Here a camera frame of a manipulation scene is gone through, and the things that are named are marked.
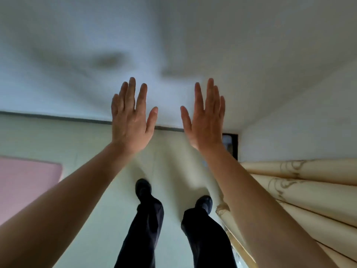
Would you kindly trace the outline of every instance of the patterned curtain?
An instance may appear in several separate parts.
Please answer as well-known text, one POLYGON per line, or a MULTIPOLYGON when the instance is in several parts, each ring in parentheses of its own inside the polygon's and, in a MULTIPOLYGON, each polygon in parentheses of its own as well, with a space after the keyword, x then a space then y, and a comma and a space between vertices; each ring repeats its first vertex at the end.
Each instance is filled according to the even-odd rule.
MULTIPOLYGON (((242 166, 337 266, 357 268, 357 159, 244 162, 242 166)), ((236 250, 249 268, 257 267, 227 204, 219 205, 216 212, 233 247, 244 249, 244 256, 236 250)))

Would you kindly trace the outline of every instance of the leg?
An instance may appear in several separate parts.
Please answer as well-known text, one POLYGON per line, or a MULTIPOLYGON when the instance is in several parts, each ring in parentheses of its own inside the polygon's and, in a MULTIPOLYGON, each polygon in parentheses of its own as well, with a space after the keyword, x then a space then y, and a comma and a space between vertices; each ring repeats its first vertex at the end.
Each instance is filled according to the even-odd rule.
POLYGON ((155 267, 154 249, 163 225, 163 205, 151 195, 149 183, 142 180, 136 184, 136 194, 140 199, 137 214, 123 242, 114 268, 155 267))
POLYGON ((212 199, 208 196, 202 198, 197 201, 196 207, 185 211, 181 223, 181 228, 189 240, 194 255, 194 267, 236 268, 237 265, 227 234, 209 216, 212 209, 212 199), (199 203, 202 198, 205 198, 204 202, 209 201, 208 198, 210 199, 208 209, 202 207, 202 202, 199 203))

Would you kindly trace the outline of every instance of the foot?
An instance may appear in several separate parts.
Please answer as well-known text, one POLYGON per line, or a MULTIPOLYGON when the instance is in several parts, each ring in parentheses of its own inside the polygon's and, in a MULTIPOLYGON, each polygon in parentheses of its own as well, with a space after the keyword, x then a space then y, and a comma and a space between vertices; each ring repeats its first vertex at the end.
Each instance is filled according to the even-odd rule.
POLYGON ((151 185, 146 179, 140 179, 135 184, 135 193, 140 202, 151 195, 151 185))
POLYGON ((212 211, 212 206, 212 198, 209 195, 204 195, 196 201, 196 205, 194 207, 203 208, 207 212, 207 214, 210 214, 212 211))

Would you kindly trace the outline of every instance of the left hand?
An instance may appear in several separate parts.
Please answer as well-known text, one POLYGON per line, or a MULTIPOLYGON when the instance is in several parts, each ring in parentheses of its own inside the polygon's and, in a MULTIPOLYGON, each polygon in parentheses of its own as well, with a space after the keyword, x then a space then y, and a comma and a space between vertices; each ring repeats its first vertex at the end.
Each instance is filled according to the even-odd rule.
POLYGON ((119 94, 114 94, 111 112, 112 143, 129 154, 143 150, 154 134, 158 108, 150 111, 146 121, 147 85, 142 84, 135 107, 135 78, 131 77, 129 84, 124 82, 119 94))

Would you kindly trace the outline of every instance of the wrist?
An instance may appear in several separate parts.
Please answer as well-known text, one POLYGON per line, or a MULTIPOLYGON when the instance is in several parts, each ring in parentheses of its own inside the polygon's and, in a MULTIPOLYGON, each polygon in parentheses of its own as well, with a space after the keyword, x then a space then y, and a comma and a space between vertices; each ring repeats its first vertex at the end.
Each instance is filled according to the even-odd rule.
POLYGON ((209 157, 211 155, 214 154, 219 154, 222 151, 225 151, 226 148, 223 145, 223 143, 217 143, 217 144, 213 144, 213 145, 209 145, 209 146, 205 146, 202 148, 199 148, 199 152, 201 153, 201 155, 206 158, 209 157))
POLYGON ((126 146, 121 142, 112 141, 107 147, 116 158, 132 158, 135 156, 135 153, 127 149, 126 146))

